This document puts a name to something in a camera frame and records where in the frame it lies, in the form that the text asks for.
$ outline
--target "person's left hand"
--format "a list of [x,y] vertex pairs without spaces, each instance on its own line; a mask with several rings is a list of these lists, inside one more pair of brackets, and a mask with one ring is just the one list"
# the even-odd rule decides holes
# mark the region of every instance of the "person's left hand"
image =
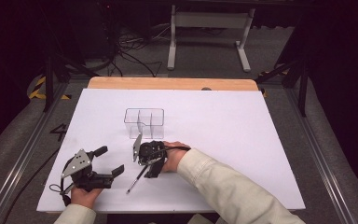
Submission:
[[85,189],[78,189],[73,187],[71,190],[71,203],[79,204],[89,209],[94,207],[95,200],[100,195],[103,189],[93,189],[87,192]]

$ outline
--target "dark curtain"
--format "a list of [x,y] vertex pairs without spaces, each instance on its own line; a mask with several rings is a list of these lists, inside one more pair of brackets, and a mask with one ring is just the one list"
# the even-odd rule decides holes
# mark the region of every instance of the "dark curtain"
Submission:
[[278,63],[305,54],[319,101],[358,177],[358,1],[324,1],[326,11],[308,13]]
[[29,103],[27,88],[43,60],[17,3],[0,1],[0,134]]

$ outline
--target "metal frame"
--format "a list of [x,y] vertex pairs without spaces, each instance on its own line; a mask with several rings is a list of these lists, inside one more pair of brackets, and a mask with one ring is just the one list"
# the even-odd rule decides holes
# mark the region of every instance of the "metal frame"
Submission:
[[251,28],[255,9],[248,13],[201,13],[201,12],[176,12],[175,5],[171,13],[171,43],[168,54],[168,70],[175,67],[176,55],[176,27],[213,27],[243,29],[241,41],[236,41],[237,52],[240,56],[244,72],[250,72],[251,67],[246,57],[244,46]]
[[[60,97],[64,94],[66,87],[67,87],[66,83],[60,83],[59,87],[57,88],[54,94],[54,99],[60,99]],[[28,139],[28,142],[26,143],[24,149],[22,150],[22,153],[20,154],[13,168],[9,172],[4,185],[0,189],[0,215],[4,211],[5,206],[8,200],[10,199],[11,194],[13,193],[17,184],[19,183],[20,178],[24,173],[24,170],[29,160],[34,154],[40,135],[44,130],[48,122],[48,119],[50,118],[58,102],[59,101],[57,100],[53,101],[48,111],[42,114],[42,116],[40,117],[39,121],[36,124],[33,133],[31,134],[30,138]]]
[[345,202],[344,196],[342,195],[341,188],[336,180],[336,177],[333,171],[330,170],[330,167],[327,164],[327,161],[324,158],[324,154],[316,140],[316,137],[313,133],[312,128],[307,120],[303,117],[301,112],[297,109],[296,102],[297,97],[293,89],[286,89],[287,98],[293,109],[296,112],[296,117],[301,124],[304,133],[306,134],[308,141],[310,142],[310,153],[312,158],[315,161],[315,164],[321,174],[322,180],[325,184],[328,194],[330,195],[331,201],[336,208],[337,214],[341,223],[344,224],[355,224],[357,223],[353,217],[347,203]]

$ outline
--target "sleeve cuff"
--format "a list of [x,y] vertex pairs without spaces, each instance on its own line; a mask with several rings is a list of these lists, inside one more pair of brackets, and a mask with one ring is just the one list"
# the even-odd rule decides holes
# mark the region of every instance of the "sleeve cuff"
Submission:
[[202,169],[215,162],[214,158],[192,148],[179,161],[177,173],[188,183],[194,185]]
[[69,204],[61,213],[55,224],[76,223],[76,224],[92,224],[95,220],[96,213],[88,207]]

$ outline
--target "table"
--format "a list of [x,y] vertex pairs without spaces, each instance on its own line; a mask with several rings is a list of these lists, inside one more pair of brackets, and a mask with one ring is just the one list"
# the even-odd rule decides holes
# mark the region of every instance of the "table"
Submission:
[[[204,87],[214,91],[193,91]],[[192,186],[173,173],[142,178],[126,194],[142,169],[132,162],[133,139],[123,122],[125,109],[134,105],[164,108],[164,140],[180,140],[233,166],[288,209],[305,208],[267,106],[252,80],[95,77],[81,94],[37,211],[64,209],[61,196],[48,186],[59,183],[64,164],[79,149],[91,151],[101,146],[108,146],[109,151],[94,159],[94,171],[109,174],[120,164],[126,170],[97,199],[97,212],[213,211]]]

